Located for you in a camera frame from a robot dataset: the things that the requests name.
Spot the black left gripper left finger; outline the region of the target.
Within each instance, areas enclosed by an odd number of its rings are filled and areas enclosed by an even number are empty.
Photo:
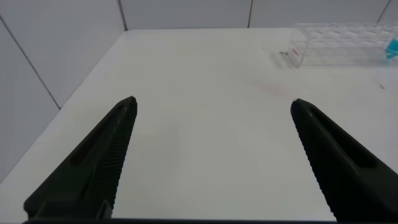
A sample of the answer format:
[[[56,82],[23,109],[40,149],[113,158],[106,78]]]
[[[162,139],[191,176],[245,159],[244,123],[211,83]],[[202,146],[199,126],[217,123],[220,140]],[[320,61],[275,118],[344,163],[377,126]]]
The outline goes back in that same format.
[[[99,220],[114,208],[137,101],[117,103],[24,202],[30,220]]]

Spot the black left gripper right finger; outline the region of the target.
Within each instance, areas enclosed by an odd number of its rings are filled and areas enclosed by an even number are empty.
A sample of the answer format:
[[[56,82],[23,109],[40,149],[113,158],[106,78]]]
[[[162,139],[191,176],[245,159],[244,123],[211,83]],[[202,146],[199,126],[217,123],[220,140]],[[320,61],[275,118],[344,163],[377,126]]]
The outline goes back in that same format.
[[[397,173],[315,105],[290,114],[320,190],[338,222],[397,222]]]

